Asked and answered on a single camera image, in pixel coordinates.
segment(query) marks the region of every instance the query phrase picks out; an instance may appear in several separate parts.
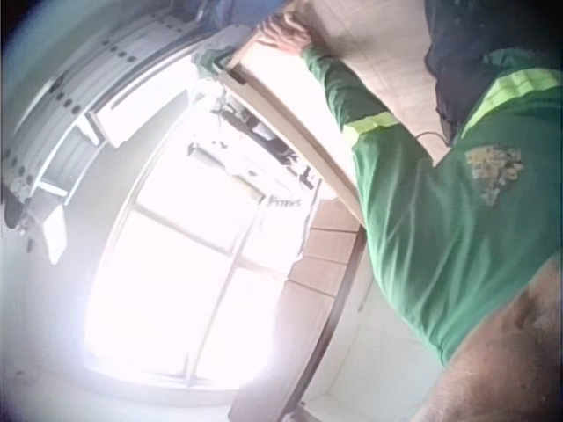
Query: reflective stripe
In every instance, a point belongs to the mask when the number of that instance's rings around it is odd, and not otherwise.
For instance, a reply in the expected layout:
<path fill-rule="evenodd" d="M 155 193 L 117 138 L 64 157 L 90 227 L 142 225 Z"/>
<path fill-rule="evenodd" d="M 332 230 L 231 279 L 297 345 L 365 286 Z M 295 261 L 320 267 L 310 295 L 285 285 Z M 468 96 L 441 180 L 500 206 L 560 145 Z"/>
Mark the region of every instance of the reflective stripe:
<path fill-rule="evenodd" d="M 358 142 L 361 134 L 365 134 L 378 127 L 390 127 L 398 125 L 399 121 L 389 112 L 379 113 L 376 116 L 364 117 L 344 126 L 342 134 L 344 139 L 353 147 Z"/>
<path fill-rule="evenodd" d="M 500 77 L 494 81 L 477 111 L 465 124 L 462 137 L 494 108 L 511 99 L 523 97 L 530 92 L 545 91 L 556 86 L 561 86 L 561 72 L 557 70 L 526 69 Z"/>

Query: person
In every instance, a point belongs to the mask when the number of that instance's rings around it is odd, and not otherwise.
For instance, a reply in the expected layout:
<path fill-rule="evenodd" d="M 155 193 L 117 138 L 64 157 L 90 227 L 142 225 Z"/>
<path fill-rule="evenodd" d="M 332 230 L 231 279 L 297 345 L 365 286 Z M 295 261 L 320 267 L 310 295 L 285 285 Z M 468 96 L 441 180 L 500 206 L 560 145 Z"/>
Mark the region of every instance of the person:
<path fill-rule="evenodd" d="M 436 167 L 293 14 L 261 24 L 260 42 L 322 84 L 354 153 L 377 283 L 446 366 L 414 420 L 560 420 L 559 47 L 523 42 L 533 26 L 499 30 L 474 3 L 427 1 L 425 63 L 451 145 Z"/>

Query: window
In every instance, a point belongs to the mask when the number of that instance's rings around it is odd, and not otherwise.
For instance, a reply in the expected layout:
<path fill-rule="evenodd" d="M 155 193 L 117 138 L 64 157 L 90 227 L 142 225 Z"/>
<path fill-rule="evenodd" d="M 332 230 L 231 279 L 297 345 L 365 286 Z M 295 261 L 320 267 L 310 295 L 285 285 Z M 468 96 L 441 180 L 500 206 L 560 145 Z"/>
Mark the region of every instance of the window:
<path fill-rule="evenodd" d="M 94 283 L 85 346 L 96 369 L 132 382 L 237 388 L 266 362 L 307 215 L 280 215 L 208 153 L 188 156 L 190 136 L 205 132 L 193 124 L 172 131 L 127 206 Z"/>

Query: wire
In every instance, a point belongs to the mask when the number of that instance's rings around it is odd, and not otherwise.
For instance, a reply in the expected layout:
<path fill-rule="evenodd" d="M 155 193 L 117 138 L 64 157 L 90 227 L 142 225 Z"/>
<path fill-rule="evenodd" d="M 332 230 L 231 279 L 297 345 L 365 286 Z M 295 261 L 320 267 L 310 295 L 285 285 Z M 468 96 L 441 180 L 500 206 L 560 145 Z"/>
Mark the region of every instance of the wire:
<path fill-rule="evenodd" d="M 438 132 L 435 132 L 433 130 L 427 130 L 426 132 L 422 132 L 421 134 L 416 135 L 416 139 L 419 139 L 421 136 L 424 136 L 424 135 L 436 135 L 440 139 L 442 139 L 442 141 L 444 141 L 444 143 L 446 142 L 446 138 L 444 138 L 442 134 L 439 134 Z"/>

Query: patch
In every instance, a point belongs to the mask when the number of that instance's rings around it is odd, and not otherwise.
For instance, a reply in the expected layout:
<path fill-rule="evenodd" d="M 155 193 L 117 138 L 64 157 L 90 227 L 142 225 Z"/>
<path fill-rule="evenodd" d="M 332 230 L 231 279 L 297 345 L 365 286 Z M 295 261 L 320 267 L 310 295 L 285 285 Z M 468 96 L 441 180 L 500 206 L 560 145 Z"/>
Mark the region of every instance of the patch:
<path fill-rule="evenodd" d="M 518 172 L 523 169 L 521 155 L 518 148 L 496 145 L 474 148 L 465 153 L 486 206 L 492 207 L 501 191 L 518 180 Z"/>

